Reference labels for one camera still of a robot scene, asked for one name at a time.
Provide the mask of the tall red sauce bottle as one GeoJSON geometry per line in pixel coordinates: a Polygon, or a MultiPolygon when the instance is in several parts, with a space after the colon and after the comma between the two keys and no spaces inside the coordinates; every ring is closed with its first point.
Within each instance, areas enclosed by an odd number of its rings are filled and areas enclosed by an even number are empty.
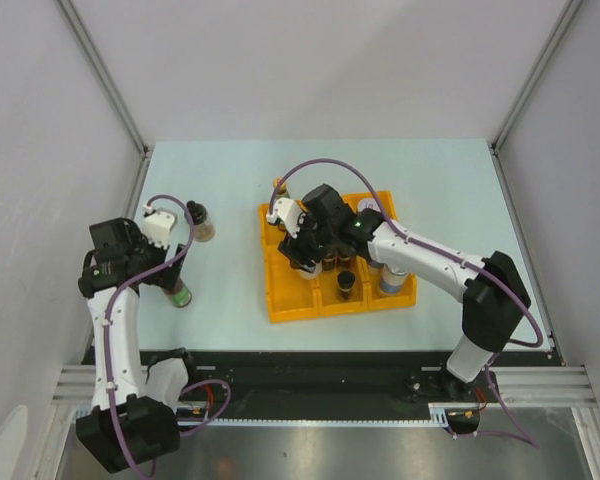
{"type": "Polygon", "coordinates": [[[274,189],[276,191],[276,198],[290,197],[287,184],[282,181],[282,178],[276,178],[274,180],[274,189]]]}

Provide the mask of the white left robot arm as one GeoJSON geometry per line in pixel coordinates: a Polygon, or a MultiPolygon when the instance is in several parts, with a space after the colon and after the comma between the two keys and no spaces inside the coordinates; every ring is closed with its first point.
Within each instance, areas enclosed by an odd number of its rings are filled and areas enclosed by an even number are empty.
{"type": "Polygon", "coordinates": [[[90,226],[78,288],[94,330],[96,378],[91,411],[78,419],[78,439],[110,473],[176,451],[178,398],[194,397],[201,376],[183,348],[159,355],[154,373],[141,366],[137,318],[140,287],[173,292],[186,257],[184,245],[167,257],[176,214],[158,209],[141,223],[115,218],[90,226]]]}

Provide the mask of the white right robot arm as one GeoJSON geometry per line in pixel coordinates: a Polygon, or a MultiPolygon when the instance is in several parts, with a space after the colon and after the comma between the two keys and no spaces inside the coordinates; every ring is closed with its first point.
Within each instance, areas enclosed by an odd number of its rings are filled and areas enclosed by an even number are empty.
{"type": "Polygon", "coordinates": [[[480,371],[502,352],[529,312],[530,297],[507,254],[480,257],[437,244],[409,232],[381,206],[353,210],[327,184],[300,202],[273,201],[266,220],[285,227],[278,249],[298,270],[312,274],[327,254],[338,251],[382,265],[384,284],[413,274],[458,301],[462,335],[441,376],[442,391],[453,401],[476,391],[480,371]]]}

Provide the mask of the green-label sauce bottle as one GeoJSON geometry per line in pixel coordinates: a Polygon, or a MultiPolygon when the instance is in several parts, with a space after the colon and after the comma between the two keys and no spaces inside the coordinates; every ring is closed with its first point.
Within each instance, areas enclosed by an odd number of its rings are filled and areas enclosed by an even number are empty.
{"type": "Polygon", "coordinates": [[[170,304],[176,308],[187,307],[192,300],[192,293],[184,281],[179,278],[172,289],[163,289],[170,304]]]}

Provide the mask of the blue-label pearl jar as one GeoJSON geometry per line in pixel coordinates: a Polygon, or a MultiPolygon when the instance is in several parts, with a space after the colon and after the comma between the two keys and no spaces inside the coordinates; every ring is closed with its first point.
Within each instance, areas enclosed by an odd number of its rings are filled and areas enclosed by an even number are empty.
{"type": "Polygon", "coordinates": [[[399,294],[408,276],[409,272],[407,270],[384,265],[378,284],[379,293],[389,296],[399,294]]]}
{"type": "Polygon", "coordinates": [[[385,264],[382,262],[378,262],[375,260],[369,260],[367,262],[368,272],[372,276],[379,276],[382,274],[382,271],[385,267],[385,264]]]}

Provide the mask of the dark spice shaker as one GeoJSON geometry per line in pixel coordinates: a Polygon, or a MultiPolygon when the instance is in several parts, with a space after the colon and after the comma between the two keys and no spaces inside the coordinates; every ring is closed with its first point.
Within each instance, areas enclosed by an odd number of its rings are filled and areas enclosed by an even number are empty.
{"type": "Polygon", "coordinates": [[[351,298],[356,283],[356,276],[350,270],[342,270],[337,275],[337,297],[340,301],[348,301],[351,298]]]}
{"type": "Polygon", "coordinates": [[[350,255],[337,254],[337,267],[340,270],[351,270],[355,265],[355,257],[350,255]]]}

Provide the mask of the black-cap spice bottle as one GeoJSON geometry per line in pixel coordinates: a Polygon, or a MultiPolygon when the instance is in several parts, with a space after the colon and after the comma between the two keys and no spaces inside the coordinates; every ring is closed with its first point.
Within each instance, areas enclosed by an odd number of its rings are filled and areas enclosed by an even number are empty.
{"type": "Polygon", "coordinates": [[[197,242],[208,242],[215,235],[215,227],[206,207],[190,200],[186,203],[187,210],[194,224],[194,238],[197,242]]]}

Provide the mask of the small black-lid spice jar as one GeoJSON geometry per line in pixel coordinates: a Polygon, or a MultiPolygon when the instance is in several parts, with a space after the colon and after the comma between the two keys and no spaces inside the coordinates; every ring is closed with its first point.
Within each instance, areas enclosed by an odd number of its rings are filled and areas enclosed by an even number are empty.
{"type": "Polygon", "coordinates": [[[322,270],[329,272],[335,269],[337,263],[337,256],[335,254],[327,255],[322,260],[322,270]]]}

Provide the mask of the black-cap squeeze bottle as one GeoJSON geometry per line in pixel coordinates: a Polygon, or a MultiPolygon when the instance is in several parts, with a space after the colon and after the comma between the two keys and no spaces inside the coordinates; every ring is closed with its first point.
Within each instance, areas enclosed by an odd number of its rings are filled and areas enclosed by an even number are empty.
{"type": "Polygon", "coordinates": [[[304,280],[313,280],[316,279],[322,273],[322,265],[317,264],[311,271],[306,271],[304,269],[297,269],[297,274],[304,280]]]}

